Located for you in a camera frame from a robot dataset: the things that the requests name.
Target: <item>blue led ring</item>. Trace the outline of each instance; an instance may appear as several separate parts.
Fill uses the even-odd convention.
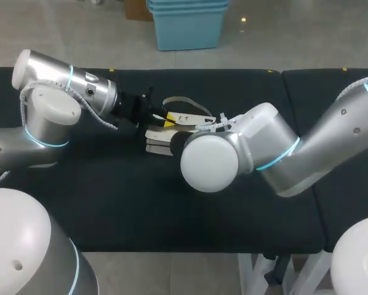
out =
[[[40,141],[40,140],[37,140],[35,137],[33,137],[31,135],[31,133],[28,131],[28,129],[26,128],[25,126],[25,132],[26,134],[35,142],[35,143],[39,143],[43,146],[47,146],[48,148],[62,148],[63,146],[66,146],[69,141],[67,141],[66,143],[63,143],[63,144],[49,144],[49,143],[44,143],[43,141]]]
[[[264,170],[264,169],[267,169],[267,168],[273,166],[275,163],[278,163],[283,158],[285,158],[287,155],[289,155],[291,152],[293,152],[294,149],[299,144],[299,142],[300,142],[300,137],[298,137],[297,140],[295,141],[295,143],[290,148],[288,148],[285,152],[283,152],[279,157],[275,158],[273,161],[271,161],[270,163],[268,163],[268,164],[266,164],[264,166],[261,166],[259,168],[256,168],[255,170],[261,171],[261,170]]]

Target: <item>black table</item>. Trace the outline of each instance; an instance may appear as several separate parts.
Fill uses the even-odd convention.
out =
[[[304,135],[352,82],[368,69],[311,69],[283,72],[300,135]],[[327,252],[351,226],[368,218],[368,150],[314,185],[326,232]]]
[[[291,127],[284,81],[267,70],[90,70],[125,91],[155,87],[154,102],[188,96],[232,117],[269,101]],[[20,123],[12,68],[0,68],[0,127]],[[324,232],[313,192],[278,197],[254,172],[216,194],[184,182],[173,157],[148,154],[145,138],[114,132],[84,113],[67,152],[52,168],[13,171],[2,186],[38,199],[82,251],[317,253]]]

